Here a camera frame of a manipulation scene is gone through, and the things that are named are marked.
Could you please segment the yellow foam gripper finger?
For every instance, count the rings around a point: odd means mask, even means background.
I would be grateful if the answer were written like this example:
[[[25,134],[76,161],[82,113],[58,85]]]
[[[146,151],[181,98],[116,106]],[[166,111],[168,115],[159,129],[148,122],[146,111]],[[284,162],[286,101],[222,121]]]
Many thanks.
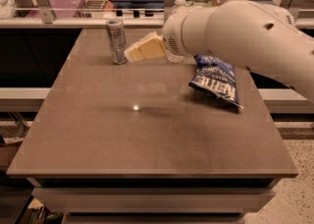
[[[166,54],[166,48],[161,36],[153,35],[138,41],[127,48],[125,56],[129,61],[162,58]]]
[[[155,45],[161,42],[161,37],[156,31],[152,31],[137,41],[136,45]]]

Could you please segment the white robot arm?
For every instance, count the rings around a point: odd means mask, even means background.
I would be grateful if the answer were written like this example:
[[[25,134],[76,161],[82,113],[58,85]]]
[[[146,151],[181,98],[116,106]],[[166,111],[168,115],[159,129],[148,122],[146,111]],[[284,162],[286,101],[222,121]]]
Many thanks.
[[[125,50],[130,61],[174,55],[213,55],[285,84],[314,101],[314,38],[275,5],[231,1],[217,7],[180,6],[163,25]]]

